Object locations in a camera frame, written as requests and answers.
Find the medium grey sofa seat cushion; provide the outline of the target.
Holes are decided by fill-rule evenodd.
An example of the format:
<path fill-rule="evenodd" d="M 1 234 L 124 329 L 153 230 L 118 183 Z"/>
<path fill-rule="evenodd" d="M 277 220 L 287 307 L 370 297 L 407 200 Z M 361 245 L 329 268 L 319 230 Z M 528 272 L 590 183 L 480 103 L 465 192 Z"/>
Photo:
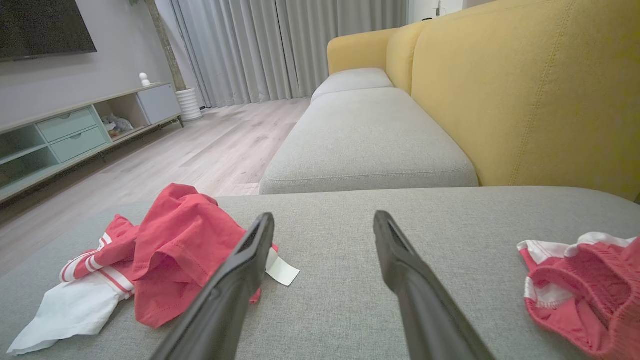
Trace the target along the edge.
<path fill-rule="evenodd" d="M 341 91 L 313 100 L 260 182 L 262 195 L 477 187 L 470 159 L 406 92 Z"/>

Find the small grey sofa seat cushion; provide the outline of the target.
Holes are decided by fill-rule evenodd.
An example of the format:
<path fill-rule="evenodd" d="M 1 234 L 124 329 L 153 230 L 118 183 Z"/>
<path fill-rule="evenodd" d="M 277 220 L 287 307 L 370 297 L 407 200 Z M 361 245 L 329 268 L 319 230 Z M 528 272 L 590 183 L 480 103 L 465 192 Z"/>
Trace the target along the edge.
<path fill-rule="evenodd" d="M 335 92 L 393 88 L 393 83 L 381 68 L 357 68 L 331 74 L 313 93 L 311 100 Z"/>

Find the red shorts white side stripe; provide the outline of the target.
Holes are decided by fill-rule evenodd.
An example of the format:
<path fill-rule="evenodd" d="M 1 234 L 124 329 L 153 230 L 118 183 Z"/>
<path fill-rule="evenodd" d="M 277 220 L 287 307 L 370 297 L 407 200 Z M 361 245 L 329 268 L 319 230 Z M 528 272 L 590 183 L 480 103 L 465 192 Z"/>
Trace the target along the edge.
<path fill-rule="evenodd" d="M 531 319 L 597 360 L 640 360 L 640 236 L 518 244 Z"/>

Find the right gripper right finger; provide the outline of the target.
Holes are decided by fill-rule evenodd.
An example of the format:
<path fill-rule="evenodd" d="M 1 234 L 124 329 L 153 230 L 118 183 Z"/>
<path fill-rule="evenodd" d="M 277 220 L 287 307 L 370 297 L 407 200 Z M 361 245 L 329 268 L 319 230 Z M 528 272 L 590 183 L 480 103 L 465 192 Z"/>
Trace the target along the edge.
<path fill-rule="evenodd" d="M 495 360 L 393 217 L 374 215 L 382 278 L 397 296 L 411 360 Z"/>

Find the grey pleated curtain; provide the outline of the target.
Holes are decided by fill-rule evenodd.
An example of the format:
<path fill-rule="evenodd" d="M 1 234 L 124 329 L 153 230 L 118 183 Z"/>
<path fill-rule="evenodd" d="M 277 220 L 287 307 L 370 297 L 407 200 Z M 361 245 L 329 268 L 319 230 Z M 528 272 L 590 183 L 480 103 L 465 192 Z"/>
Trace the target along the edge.
<path fill-rule="evenodd" d="M 407 23 L 408 0 L 155 0 L 206 109 L 313 95 L 335 38 Z"/>

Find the black wall television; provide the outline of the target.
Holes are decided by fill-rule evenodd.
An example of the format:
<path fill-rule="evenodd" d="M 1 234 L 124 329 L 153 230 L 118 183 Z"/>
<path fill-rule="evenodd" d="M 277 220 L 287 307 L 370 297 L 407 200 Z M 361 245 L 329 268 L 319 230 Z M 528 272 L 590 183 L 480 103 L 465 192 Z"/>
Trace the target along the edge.
<path fill-rule="evenodd" d="M 0 63 L 95 52 L 76 0 L 0 0 Z"/>

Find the crumpled items in cabinet shelf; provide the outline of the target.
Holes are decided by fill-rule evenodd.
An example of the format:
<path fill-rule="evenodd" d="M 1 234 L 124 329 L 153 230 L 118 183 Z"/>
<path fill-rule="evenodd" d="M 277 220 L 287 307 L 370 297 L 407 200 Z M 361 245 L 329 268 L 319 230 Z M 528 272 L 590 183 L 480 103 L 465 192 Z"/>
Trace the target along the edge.
<path fill-rule="evenodd" d="M 134 130 L 130 121 L 114 114 L 103 116 L 102 123 L 111 138 L 116 138 Z"/>

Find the pale green television cabinet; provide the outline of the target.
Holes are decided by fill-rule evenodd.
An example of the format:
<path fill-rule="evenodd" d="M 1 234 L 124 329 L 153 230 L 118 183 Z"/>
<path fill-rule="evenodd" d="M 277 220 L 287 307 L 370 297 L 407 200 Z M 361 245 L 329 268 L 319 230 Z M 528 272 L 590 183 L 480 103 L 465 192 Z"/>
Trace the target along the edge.
<path fill-rule="evenodd" d="M 102 122 L 110 114 L 128 120 L 134 130 L 110 137 Z M 158 82 L 0 124 L 0 204 L 115 146 L 180 122 L 180 116 L 173 85 Z"/>

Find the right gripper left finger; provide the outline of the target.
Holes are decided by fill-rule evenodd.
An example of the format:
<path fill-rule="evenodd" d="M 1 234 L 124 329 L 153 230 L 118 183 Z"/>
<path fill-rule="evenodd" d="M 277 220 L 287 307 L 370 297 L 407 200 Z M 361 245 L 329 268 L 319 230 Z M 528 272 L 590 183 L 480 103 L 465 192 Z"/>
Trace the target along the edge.
<path fill-rule="evenodd" d="M 260 289 L 273 248 L 275 221 L 256 218 L 150 360 L 234 360 L 250 299 Z"/>

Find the large grey sofa seat cushion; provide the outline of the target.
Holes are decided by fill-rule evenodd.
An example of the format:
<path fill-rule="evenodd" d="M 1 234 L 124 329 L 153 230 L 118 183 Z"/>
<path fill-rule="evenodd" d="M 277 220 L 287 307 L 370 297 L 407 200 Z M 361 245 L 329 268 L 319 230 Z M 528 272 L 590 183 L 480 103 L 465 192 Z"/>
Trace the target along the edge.
<path fill-rule="evenodd" d="M 373 230 L 389 212 L 499 360 L 585 360 L 524 305 L 517 244 L 573 244 L 591 231 L 640 236 L 640 205 L 577 187 L 432 187 L 219 197 L 241 227 L 274 216 L 274 243 L 300 270 L 266 276 L 236 360 L 409 360 L 397 298 L 383 281 Z"/>

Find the red shirt white striped trim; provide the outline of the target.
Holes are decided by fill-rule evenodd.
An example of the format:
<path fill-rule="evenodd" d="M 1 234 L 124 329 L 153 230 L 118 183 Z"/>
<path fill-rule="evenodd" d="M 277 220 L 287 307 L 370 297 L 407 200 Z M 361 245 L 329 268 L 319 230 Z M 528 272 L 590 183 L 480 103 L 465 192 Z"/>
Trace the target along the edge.
<path fill-rule="evenodd" d="M 134 306 L 138 324 L 166 325 L 188 309 L 247 232 L 214 198 L 184 184 L 165 187 L 143 215 L 135 225 L 115 214 L 88 236 L 56 240 L 53 248 L 66 264 L 41 259 L 25 265 L 24 276 L 44 271 L 58 280 L 8 356 L 97 335 L 122 302 Z"/>

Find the large yellow sofa backrest cushion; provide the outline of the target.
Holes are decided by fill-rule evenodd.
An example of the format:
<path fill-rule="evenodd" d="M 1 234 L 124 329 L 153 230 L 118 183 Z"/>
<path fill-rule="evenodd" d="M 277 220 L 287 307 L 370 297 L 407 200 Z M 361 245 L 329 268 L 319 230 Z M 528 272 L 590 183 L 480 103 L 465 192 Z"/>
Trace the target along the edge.
<path fill-rule="evenodd" d="M 428 20 L 411 95 L 482 186 L 640 196 L 640 0 L 496 0 Z"/>

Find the white ribbed planter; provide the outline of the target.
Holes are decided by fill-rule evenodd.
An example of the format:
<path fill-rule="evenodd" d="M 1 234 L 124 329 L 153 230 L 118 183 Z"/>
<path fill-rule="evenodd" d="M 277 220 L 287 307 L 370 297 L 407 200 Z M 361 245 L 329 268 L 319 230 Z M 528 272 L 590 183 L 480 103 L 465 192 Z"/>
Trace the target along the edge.
<path fill-rule="evenodd" d="M 201 107 L 198 103 L 197 93 L 194 88 L 187 88 L 175 92 L 180 110 L 180 120 L 192 122 L 203 117 Z"/>

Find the brown plant trunk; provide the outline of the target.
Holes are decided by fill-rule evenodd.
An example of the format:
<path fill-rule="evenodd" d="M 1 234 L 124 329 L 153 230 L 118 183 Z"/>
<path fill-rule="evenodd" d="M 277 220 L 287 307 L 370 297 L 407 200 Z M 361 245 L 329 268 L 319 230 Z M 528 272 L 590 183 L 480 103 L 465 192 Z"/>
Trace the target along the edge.
<path fill-rule="evenodd" d="M 177 92 L 187 91 L 188 87 L 185 84 L 182 71 L 179 68 L 178 60 L 176 59 L 173 47 L 170 43 L 169 35 L 167 34 L 167 30 L 156 4 L 156 0 L 144 0 L 144 3 L 146 4 L 147 9 L 150 12 L 151 20 L 153 21 L 155 30 L 162 46 L 162 50 L 165 54 L 170 73 L 173 78 L 174 88 Z"/>

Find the narrow yellow sofa backrest cushion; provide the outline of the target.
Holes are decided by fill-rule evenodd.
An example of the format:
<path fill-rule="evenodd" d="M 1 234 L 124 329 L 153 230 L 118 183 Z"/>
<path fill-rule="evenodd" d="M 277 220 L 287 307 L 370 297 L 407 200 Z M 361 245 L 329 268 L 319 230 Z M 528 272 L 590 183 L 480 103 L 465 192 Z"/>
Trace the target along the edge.
<path fill-rule="evenodd" d="M 395 28 L 387 41 L 385 72 L 395 88 L 409 95 L 416 45 L 427 24 L 416 22 Z"/>

